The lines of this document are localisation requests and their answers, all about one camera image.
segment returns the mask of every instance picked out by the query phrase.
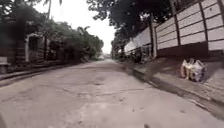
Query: concrete wall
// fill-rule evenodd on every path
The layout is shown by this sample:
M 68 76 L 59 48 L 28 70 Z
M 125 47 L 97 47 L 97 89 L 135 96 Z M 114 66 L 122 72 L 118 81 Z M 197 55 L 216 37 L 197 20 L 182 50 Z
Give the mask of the concrete wall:
M 218 0 L 204 0 L 201 5 L 202 8 L 199 3 L 192 4 L 176 15 L 180 34 L 179 45 L 175 36 L 178 33 L 175 30 L 174 18 L 156 28 L 159 56 L 187 56 L 193 51 L 194 54 L 207 55 L 210 51 L 224 49 L 224 12 L 221 11 L 224 0 L 221 0 L 221 4 Z
M 209 51 L 224 49 L 224 24 L 223 14 L 217 0 L 205 0 L 202 2 L 208 28 Z
M 157 48 L 164 49 L 177 46 L 177 31 L 174 18 L 156 28 Z
M 150 29 L 147 27 L 141 33 L 139 33 L 136 37 L 131 39 L 129 43 L 125 46 L 125 52 L 129 52 L 136 48 L 142 47 L 146 44 L 151 43 Z

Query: palm tree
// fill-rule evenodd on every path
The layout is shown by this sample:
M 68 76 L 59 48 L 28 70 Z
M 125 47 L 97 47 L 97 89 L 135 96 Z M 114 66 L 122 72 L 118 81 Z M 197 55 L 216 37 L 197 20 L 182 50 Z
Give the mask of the palm tree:
M 44 5 L 49 3 L 48 7 L 48 13 L 47 17 L 50 19 L 50 13 L 51 13 L 51 5 L 52 5 L 52 0 L 45 0 Z M 46 33 L 44 34 L 44 60 L 47 58 L 47 36 Z
M 52 0 L 45 0 L 44 5 L 49 4 L 48 7 L 48 19 L 50 19 L 50 14 L 51 14 L 51 5 L 52 5 Z

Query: road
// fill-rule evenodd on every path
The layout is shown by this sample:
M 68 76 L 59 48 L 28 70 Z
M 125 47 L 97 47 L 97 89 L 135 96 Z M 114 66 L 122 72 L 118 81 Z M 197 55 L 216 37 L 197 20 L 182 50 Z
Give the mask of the road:
M 224 128 L 112 60 L 67 67 L 0 88 L 0 128 Z

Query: sack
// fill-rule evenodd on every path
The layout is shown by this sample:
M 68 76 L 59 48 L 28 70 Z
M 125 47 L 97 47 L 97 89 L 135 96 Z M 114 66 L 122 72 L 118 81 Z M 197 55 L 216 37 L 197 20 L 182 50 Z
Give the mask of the sack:
M 186 79 L 191 79 L 192 69 L 194 68 L 194 59 L 190 59 L 190 62 L 186 65 Z
M 182 78 L 186 78 L 186 76 L 187 76 L 187 74 L 186 74 L 186 66 L 187 66 L 187 64 L 188 64 L 187 61 L 184 60 L 182 62 L 182 65 L 180 66 L 180 76 Z
M 202 78 L 204 77 L 204 74 L 205 74 L 205 66 L 200 60 L 197 60 L 194 63 L 194 66 L 192 69 L 191 80 L 195 82 L 200 82 Z

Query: sky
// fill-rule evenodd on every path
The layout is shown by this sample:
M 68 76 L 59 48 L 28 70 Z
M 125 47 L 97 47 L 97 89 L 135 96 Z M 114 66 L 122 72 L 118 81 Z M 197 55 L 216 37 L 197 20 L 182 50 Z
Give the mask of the sky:
M 47 12 L 48 5 L 43 6 L 43 3 L 40 3 L 35 8 L 39 12 Z M 61 6 L 59 0 L 52 0 L 51 17 L 56 22 L 66 21 L 74 29 L 78 26 L 90 26 L 88 32 L 102 39 L 104 41 L 103 52 L 110 53 L 115 30 L 112 26 L 109 26 L 108 19 L 104 21 L 94 20 L 95 13 L 88 11 L 86 0 L 63 0 Z

